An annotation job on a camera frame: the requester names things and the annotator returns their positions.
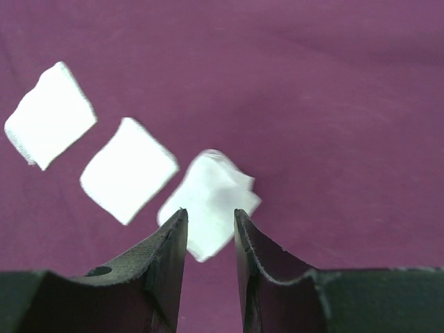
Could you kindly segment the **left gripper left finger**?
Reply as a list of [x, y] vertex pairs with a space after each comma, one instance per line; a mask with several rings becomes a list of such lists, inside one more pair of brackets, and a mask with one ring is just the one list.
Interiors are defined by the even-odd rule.
[[1, 272], [2, 332], [176, 332], [188, 214], [84, 276]]

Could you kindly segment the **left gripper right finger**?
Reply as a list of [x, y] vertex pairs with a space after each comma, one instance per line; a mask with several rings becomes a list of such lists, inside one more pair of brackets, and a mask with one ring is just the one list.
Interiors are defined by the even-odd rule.
[[245, 332], [442, 332], [443, 269], [319, 269], [234, 212]]

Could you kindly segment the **white gauze pad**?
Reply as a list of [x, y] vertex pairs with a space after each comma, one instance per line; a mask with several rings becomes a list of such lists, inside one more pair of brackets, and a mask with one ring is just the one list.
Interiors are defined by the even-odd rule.
[[157, 213], [164, 224], [180, 208], [188, 213], [187, 250], [197, 262], [215, 256], [234, 236], [234, 211], [252, 214], [261, 203], [255, 179], [222, 152], [207, 149], [190, 163], [185, 176]]
[[64, 62], [44, 71], [4, 124], [11, 144], [43, 171], [97, 122], [92, 104]]
[[124, 117], [80, 176], [84, 192], [128, 225], [179, 171], [176, 157], [138, 121]]

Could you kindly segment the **purple cloth mat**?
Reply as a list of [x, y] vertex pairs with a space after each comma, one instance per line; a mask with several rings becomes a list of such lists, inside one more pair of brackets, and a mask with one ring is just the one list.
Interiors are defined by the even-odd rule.
[[[43, 171], [4, 124], [57, 62], [97, 122]], [[180, 167], [128, 225], [80, 185], [124, 117]], [[1, 2], [1, 272], [114, 259], [207, 149], [255, 179], [244, 211], [309, 265], [443, 269], [443, 2]], [[234, 236], [204, 262], [186, 247], [176, 332], [245, 332]]]

